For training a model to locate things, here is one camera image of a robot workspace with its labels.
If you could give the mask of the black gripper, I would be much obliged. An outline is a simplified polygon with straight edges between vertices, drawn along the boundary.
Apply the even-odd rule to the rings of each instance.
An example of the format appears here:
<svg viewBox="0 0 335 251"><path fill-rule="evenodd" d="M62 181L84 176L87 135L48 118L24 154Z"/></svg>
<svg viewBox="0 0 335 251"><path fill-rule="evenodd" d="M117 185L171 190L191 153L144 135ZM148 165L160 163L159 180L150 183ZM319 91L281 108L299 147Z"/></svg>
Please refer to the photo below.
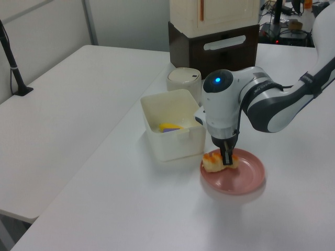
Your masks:
<svg viewBox="0 0 335 251"><path fill-rule="evenodd" d="M238 140L238 136L234 134L232 137L227 139L218 139L214 136L211 136L211 140L215 146L217 146L221 151L222 163L223 165L232 165L232 154L233 149Z"/></svg>

